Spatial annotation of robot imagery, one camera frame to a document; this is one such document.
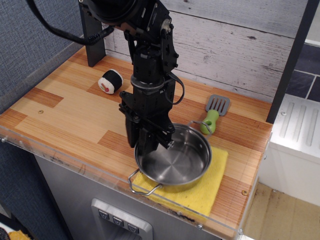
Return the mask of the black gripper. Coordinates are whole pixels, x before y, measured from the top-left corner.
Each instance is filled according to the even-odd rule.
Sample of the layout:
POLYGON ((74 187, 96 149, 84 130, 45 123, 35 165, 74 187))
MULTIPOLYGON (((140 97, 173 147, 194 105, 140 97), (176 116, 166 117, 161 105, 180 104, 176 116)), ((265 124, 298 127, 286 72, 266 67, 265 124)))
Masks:
POLYGON ((168 149, 173 146, 175 132, 169 111, 173 107, 176 81, 168 79, 164 86, 155 91, 134 87, 133 93, 119 93, 119 110, 125 115, 128 143, 134 148, 138 141, 138 153, 145 156, 158 145, 168 149))

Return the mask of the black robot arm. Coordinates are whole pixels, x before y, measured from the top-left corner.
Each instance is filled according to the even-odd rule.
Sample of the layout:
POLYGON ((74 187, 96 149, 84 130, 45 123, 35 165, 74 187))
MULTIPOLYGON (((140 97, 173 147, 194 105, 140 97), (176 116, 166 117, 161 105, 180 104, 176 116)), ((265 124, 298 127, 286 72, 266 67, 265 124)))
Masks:
POLYGON ((133 92, 119 94, 119 109, 129 145, 143 156, 159 145, 171 147, 175 128, 169 112, 179 79, 172 72, 178 54, 169 11, 158 0, 86 0, 82 7, 95 20, 123 31, 127 40, 133 92))

